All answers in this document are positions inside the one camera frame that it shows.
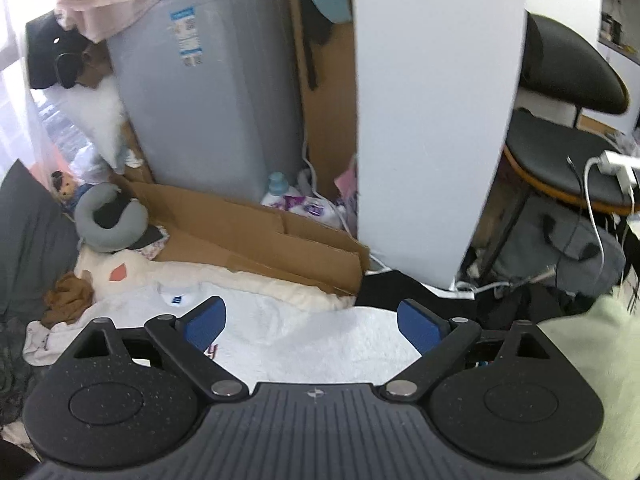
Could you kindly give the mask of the light grey sweatshirt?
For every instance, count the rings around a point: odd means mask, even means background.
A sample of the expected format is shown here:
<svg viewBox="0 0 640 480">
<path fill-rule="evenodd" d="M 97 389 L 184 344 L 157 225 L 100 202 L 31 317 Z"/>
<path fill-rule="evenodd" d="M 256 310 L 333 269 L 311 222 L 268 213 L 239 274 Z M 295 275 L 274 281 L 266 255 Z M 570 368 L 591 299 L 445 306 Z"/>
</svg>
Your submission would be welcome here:
<svg viewBox="0 0 640 480">
<path fill-rule="evenodd" d="M 94 318 L 118 328 L 140 327 L 160 314 L 181 316 L 217 296 L 227 310 L 226 327 L 204 354 L 249 387 L 258 382 L 386 382 L 419 353 L 397 327 L 396 315 L 367 307 L 305 311 L 268 296 L 209 282 L 188 287 L 160 283 L 97 301 L 72 324 L 26 328 L 25 361 L 53 364 Z"/>
</svg>

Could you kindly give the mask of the cream cartoon print bedsheet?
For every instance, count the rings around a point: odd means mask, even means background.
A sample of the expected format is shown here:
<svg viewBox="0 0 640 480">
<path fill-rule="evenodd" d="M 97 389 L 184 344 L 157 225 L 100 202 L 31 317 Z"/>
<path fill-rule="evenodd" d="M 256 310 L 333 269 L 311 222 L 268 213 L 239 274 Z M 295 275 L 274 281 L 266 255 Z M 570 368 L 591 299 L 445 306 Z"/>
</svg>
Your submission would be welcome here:
<svg viewBox="0 0 640 480">
<path fill-rule="evenodd" d="M 178 288 L 207 282 L 224 289 L 268 296 L 305 311 L 344 310 L 355 305 L 353 296 L 338 296 L 333 292 L 324 292 L 317 286 L 248 272 L 232 272 L 208 264 L 152 261 L 130 250 L 102 255 L 83 247 L 74 273 L 78 278 L 86 273 L 90 275 L 96 298 L 99 299 L 153 284 Z"/>
</svg>

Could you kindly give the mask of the flattened brown cardboard box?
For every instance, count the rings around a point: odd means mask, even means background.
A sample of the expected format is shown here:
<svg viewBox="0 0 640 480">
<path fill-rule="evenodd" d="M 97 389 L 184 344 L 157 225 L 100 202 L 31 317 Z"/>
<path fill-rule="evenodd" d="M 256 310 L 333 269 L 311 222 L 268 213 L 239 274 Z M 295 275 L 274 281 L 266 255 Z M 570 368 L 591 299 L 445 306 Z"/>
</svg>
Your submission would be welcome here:
<svg viewBox="0 0 640 480">
<path fill-rule="evenodd" d="M 297 214 L 117 174 L 111 181 L 168 231 L 160 261 L 212 264 L 340 296 L 357 295 L 369 269 L 369 248 Z"/>
</svg>

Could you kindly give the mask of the brown crumpled garment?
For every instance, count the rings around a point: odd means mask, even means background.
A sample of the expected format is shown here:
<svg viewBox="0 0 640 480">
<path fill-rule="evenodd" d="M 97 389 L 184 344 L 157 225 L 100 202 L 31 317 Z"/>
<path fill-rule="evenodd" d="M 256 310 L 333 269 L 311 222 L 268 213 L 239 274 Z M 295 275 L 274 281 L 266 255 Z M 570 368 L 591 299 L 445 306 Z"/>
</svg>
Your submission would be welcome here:
<svg viewBox="0 0 640 480">
<path fill-rule="evenodd" d="M 90 281 L 78 278 L 73 272 L 56 281 L 43 297 L 46 312 L 40 323 L 52 328 L 58 323 L 73 324 L 93 304 L 94 290 Z"/>
</svg>

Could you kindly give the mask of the grey neck pillow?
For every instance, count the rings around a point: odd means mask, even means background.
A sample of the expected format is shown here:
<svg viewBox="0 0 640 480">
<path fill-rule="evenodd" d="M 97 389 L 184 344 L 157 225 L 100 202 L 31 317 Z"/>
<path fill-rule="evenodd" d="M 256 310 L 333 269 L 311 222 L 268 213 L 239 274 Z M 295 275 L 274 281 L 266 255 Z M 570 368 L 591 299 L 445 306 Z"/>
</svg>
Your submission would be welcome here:
<svg viewBox="0 0 640 480">
<path fill-rule="evenodd" d="M 145 233 L 145 206 L 113 183 L 101 183 L 82 194 L 74 210 L 79 238 L 95 252 L 119 252 Z"/>
</svg>

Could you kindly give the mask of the grey backpack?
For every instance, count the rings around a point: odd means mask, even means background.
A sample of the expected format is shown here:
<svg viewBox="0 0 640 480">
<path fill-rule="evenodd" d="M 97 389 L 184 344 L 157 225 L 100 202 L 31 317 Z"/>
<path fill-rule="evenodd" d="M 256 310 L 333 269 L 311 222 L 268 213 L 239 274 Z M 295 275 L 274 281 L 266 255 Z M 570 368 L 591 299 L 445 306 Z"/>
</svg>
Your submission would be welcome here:
<svg viewBox="0 0 640 480">
<path fill-rule="evenodd" d="M 506 239 L 492 270 L 502 278 L 528 278 L 559 266 L 547 286 L 588 297 L 605 294 L 625 269 L 623 248 L 604 229 L 573 211 L 532 196 Z"/>
</svg>

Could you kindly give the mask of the pale green cloth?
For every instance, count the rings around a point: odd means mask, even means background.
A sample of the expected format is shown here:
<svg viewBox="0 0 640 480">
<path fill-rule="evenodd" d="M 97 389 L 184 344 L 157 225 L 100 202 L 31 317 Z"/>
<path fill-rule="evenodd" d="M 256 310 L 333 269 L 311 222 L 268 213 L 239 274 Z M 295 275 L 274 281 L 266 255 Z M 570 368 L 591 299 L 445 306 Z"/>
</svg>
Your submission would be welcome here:
<svg viewBox="0 0 640 480">
<path fill-rule="evenodd" d="M 538 324 L 597 393 L 604 423 L 588 463 L 609 479 L 639 477 L 639 315 L 613 296 Z"/>
</svg>

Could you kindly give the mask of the dark grey pillow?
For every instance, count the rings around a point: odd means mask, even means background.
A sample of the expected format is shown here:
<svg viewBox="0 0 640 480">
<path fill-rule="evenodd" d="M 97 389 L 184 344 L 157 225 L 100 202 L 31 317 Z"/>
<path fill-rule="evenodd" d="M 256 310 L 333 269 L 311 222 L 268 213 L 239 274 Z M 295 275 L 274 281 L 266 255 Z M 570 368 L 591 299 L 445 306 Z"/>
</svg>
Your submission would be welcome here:
<svg viewBox="0 0 640 480">
<path fill-rule="evenodd" d="M 1 319 L 41 318 L 43 297 L 73 271 L 78 236 L 49 191 L 18 160 L 1 185 Z"/>
</svg>

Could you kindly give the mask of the detergent bottle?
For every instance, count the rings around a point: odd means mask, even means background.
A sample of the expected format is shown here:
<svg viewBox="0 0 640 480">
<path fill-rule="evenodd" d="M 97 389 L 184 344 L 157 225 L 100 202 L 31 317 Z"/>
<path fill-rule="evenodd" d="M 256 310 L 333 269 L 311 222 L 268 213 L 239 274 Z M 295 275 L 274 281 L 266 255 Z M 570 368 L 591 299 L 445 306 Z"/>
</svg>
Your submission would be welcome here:
<svg viewBox="0 0 640 480">
<path fill-rule="evenodd" d="M 282 172 L 273 172 L 268 177 L 267 192 L 260 204 L 269 208 L 288 210 L 296 198 L 302 197 L 299 190 L 288 183 Z"/>
</svg>

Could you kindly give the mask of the small plush doll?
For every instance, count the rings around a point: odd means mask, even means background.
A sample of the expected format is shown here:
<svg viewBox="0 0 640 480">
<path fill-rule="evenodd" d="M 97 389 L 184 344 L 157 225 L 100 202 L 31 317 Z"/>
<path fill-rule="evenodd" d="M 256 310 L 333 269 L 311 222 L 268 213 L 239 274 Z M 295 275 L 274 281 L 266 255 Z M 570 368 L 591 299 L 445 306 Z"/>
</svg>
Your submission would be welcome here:
<svg viewBox="0 0 640 480">
<path fill-rule="evenodd" d="M 55 170 L 51 174 L 53 196 L 61 205 L 63 211 L 70 217 L 74 216 L 75 208 L 92 184 L 79 183 L 71 174 L 61 170 Z"/>
</svg>

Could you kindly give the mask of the white power adapter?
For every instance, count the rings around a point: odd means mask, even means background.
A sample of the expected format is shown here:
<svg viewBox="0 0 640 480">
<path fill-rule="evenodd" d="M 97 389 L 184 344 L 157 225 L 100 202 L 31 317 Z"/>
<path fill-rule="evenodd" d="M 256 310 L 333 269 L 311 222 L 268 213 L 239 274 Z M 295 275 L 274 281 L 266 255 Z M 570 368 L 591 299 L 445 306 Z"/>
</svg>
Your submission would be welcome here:
<svg viewBox="0 0 640 480">
<path fill-rule="evenodd" d="M 604 151 L 598 157 L 598 168 L 601 174 L 617 178 L 623 193 L 631 193 L 638 186 L 636 171 L 640 169 L 638 157 Z"/>
</svg>

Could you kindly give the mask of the white fluffy cushion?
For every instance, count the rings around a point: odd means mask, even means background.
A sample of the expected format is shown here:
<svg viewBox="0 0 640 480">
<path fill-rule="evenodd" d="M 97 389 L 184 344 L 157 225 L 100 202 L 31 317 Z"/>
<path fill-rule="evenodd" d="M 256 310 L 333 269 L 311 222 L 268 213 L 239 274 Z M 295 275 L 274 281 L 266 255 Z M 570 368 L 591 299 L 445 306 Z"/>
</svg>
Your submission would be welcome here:
<svg viewBox="0 0 640 480">
<path fill-rule="evenodd" d="M 122 126 L 126 124 L 127 114 L 119 96 L 115 76 L 105 76 L 96 88 L 81 84 L 69 89 L 54 86 L 48 91 L 48 95 L 94 144 L 111 168 L 121 174 L 128 151 L 122 137 Z"/>
</svg>

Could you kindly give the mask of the grey washing machine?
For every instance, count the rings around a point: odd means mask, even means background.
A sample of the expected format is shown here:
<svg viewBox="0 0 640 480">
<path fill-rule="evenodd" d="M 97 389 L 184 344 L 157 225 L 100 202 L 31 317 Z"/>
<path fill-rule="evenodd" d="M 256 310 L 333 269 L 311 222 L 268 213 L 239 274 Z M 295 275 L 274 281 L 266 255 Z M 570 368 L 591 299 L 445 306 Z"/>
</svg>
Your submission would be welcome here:
<svg viewBox="0 0 640 480">
<path fill-rule="evenodd" d="M 108 38 L 155 181 L 259 202 L 303 167 L 290 0 L 158 0 Z"/>
</svg>

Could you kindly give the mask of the black round chair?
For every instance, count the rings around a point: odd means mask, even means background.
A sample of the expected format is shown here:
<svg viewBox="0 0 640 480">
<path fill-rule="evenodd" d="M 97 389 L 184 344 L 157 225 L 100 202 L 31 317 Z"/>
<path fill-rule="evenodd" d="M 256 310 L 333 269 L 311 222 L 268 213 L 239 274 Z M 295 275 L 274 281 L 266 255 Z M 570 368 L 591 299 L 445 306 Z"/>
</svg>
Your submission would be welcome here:
<svg viewBox="0 0 640 480">
<path fill-rule="evenodd" d="M 615 115 L 626 112 L 629 93 L 623 79 L 600 52 L 573 29 L 538 14 L 527 14 L 520 89 L 554 104 L 568 104 L 581 113 L 586 108 Z M 561 119 L 532 104 L 512 110 L 494 191 L 485 210 L 496 218 L 487 246 L 478 259 L 482 284 L 501 278 L 494 265 L 529 197 L 552 200 L 588 219 L 620 243 L 620 229 L 604 219 L 616 214 L 626 219 L 639 209 L 638 186 L 623 193 L 615 176 L 601 174 L 598 157 L 604 151 L 623 154 L 606 136 L 580 130 L 578 119 Z"/>
</svg>

